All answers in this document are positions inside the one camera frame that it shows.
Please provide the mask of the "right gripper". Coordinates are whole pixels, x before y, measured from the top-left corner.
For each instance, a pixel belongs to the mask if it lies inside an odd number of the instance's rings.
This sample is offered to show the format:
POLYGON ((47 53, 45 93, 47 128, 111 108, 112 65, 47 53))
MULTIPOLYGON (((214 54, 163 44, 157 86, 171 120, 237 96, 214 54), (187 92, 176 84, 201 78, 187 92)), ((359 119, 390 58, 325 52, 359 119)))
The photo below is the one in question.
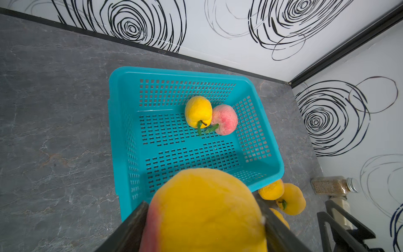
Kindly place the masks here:
POLYGON ((325 206, 327 213, 317 213, 324 252, 361 252, 362 246, 368 252, 385 252, 378 245, 368 242, 376 238, 375 233, 351 215, 351 208, 346 199, 330 199, 325 202, 325 206), (332 231, 335 242, 333 249, 326 224, 332 231))

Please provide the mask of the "pink peach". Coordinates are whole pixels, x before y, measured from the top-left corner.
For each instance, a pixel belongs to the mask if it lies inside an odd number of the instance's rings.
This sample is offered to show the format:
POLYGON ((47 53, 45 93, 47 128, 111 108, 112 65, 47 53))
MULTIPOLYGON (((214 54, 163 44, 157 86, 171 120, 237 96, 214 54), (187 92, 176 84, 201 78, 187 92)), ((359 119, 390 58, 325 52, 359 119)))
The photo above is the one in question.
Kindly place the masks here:
POLYGON ((237 113, 233 107, 222 104, 213 109, 211 127, 204 131, 205 134, 215 131, 219 135, 233 133, 238 125, 237 113))

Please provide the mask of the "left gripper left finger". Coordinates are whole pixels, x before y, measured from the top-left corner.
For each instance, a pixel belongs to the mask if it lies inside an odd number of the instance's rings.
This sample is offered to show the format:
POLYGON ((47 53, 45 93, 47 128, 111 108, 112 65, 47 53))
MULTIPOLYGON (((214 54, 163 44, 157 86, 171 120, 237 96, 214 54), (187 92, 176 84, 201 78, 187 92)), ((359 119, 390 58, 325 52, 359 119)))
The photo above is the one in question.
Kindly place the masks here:
POLYGON ((143 201, 95 252, 139 252, 148 210, 143 201))

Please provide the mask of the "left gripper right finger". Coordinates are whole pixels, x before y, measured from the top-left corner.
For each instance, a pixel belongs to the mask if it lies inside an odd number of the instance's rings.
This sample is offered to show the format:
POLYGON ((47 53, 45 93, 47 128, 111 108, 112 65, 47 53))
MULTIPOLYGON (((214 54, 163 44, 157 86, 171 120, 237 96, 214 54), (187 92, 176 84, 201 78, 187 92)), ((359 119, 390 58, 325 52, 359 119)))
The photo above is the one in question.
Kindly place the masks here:
POLYGON ((266 204, 257 202, 265 218, 264 228, 269 252, 310 252, 266 204))

